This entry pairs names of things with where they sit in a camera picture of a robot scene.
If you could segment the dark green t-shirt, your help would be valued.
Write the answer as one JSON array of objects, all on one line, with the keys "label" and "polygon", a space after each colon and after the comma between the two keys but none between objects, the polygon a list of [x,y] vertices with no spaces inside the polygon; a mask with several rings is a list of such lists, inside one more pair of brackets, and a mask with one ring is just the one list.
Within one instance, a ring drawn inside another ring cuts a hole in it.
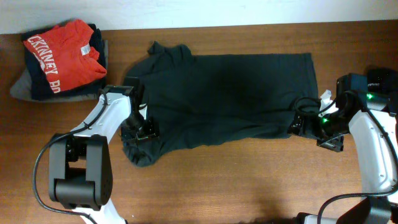
[{"label": "dark green t-shirt", "polygon": [[127,76],[144,86],[159,137],[134,142],[132,131],[122,128],[123,151],[138,167],[179,149],[287,138],[294,101],[318,96],[309,53],[193,55],[186,45],[154,43],[148,54]]}]

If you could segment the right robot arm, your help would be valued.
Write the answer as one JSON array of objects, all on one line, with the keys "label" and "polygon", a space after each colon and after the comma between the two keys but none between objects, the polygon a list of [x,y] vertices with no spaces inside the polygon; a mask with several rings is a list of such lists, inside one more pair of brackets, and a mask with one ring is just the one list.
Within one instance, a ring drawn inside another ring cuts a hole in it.
[{"label": "right robot arm", "polygon": [[397,72],[370,69],[336,82],[336,98],[325,91],[312,105],[294,101],[288,132],[316,139],[335,152],[353,137],[362,191],[328,199],[316,215],[299,213],[296,223],[397,223]]}]

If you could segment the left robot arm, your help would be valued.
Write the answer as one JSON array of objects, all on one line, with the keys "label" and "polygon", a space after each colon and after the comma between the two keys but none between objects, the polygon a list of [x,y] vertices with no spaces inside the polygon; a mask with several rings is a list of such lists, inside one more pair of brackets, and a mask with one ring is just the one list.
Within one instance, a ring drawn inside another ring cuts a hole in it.
[{"label": "left robot arm", "polygon": [[91,113],[68,136],[56,134],[49,147],[49,197],[85,223],[125,223],[111,200],[113,173],[108,144],[118,128],[124,142],[138,145],[159,136],[142,104],[144,86],[127,77],[107,85]]}]

